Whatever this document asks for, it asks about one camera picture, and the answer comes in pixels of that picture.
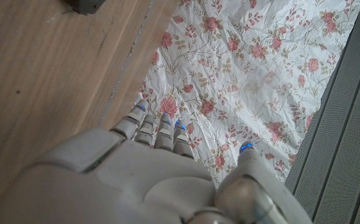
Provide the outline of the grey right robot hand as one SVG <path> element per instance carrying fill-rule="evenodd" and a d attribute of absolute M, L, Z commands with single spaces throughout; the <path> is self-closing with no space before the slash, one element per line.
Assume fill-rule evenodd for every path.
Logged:
<path fill-rule="evenodd" d="M 216 187 L 182 121 L 153 132 L 139 101 L 112 129 L 77 134 L 25 167 L 0 196 L 0 223 L 310 223 L 251 142 Z"/>

